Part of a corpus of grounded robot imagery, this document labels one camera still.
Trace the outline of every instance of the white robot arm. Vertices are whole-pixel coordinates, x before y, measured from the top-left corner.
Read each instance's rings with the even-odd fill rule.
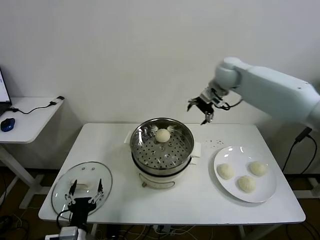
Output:
[[[229,91],[241,95],[248,104],[272,117],[320,128],[320,95],[306,81],[261,66],[252,66],[235,57],[226,57],[215,70],[215,77],[199,97],[189,101],[204,114],[202,124],[213,119],[216,108],[229,110],[223,100]]]

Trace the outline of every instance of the computer mouse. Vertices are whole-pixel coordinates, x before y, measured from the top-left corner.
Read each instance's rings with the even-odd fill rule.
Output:
[[[15,126],[16,120],[14,118],[7,118],[3,120],[0,124],[0,129],[2,132],[9,132]]]

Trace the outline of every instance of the laptop screen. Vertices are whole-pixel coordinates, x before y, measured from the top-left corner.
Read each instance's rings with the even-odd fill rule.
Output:
[[[6,89],[6,85],[4,83],[4,79],[2,77],[1,70],[0,70],[0,102],[10,103],[10,98]]]

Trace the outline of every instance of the white table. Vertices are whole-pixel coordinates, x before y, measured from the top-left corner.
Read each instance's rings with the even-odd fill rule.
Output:
[[[95,161],[107,165],[113,186],[104,205],[88,217],[89,223],[145,225],[260,225],[245,239],[258,239],[272,231],[272,224],[300,223],[306,218],[276,160],[254,125],[188,124],[201,143],[201,158],[189,166],[183,181],[166,190],[143,188],[124,144],[137,124],[88,123],[83,126],[54,184],[71,167]],[[209,173],[219,149],[246,146],[256,149],[277,177],[274,196],[264,203],[247,203],[232,197]],[[39,217],[54,221],[52,188]]]
[[[54,97],[12,97],[12,107],[18,108],[23,112],[28,112],[37,107],[45,107],[50,101],[54,100]],[[15,124],[11,131],[0,131],[0,144],[28,144],[31,143],[51,117],[55,114],[63,101],[56,105],[52,105],[48,108],[37,109],[30,114],[22,114],[21,112],[7,111],[0,116],[0,122],[7,118],[14,118]],[[7,187],[7,194],[11,191],[18,179],[21,179],[25,184],[29,186],[29,190],[26,193],[24,199],[20,204],[21,209],[26,209],[36,194],[48,194],[50,187],[42,187],[40,182],[44,175],[37,175],[33,178],[21,164],[8,153],[3,146],[0,145],[1,161],[16,174],[16,177]],[[0,202],[4,200],[4,194],[0,198]]]

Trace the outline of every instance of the pot handle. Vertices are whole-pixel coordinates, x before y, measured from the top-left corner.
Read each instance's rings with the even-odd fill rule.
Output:
[[[131,135],[132,135],[132,131],[129,131],[124,139],[124,144],[128,144],[128,145],[130,144]]]
[[[191,158],[201,158],[201,143],[195,141],[193,145],[193,150],[190,154]]]

